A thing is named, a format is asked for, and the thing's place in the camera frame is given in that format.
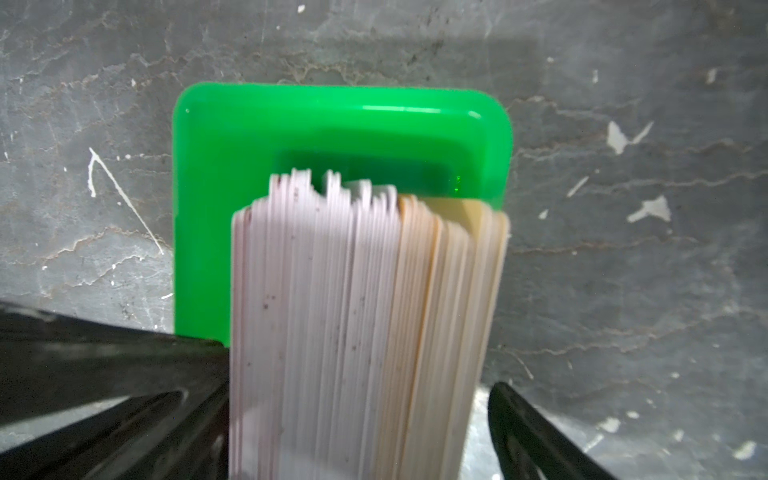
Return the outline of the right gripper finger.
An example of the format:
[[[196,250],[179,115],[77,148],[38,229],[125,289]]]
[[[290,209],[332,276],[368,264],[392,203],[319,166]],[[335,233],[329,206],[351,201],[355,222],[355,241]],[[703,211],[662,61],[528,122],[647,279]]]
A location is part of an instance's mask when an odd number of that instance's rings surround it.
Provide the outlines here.
[[[615,479],[507,383],[490,389],[487,418],[505,479]]]

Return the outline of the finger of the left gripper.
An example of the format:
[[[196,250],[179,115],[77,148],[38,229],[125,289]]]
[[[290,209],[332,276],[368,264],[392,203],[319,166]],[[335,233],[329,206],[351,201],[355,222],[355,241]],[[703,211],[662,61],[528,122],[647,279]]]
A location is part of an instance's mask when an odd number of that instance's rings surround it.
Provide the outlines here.
[[[228,378],[221,343],[1,304],[4,425],[118,397],[191,394]]]
[[[226,479],[229,385],[130,398],[1,454],[3,479]]]

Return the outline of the green plastic card tray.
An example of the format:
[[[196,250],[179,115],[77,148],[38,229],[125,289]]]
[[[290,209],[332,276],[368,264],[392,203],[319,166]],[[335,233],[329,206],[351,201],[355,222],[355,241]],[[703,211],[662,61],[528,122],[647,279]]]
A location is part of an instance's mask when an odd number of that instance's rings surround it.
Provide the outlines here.
[[[174,330],[230,340],[231,220],[270,178],[310,170],[501,209],[504,107],[476,90],[198,83],[172,120]]]

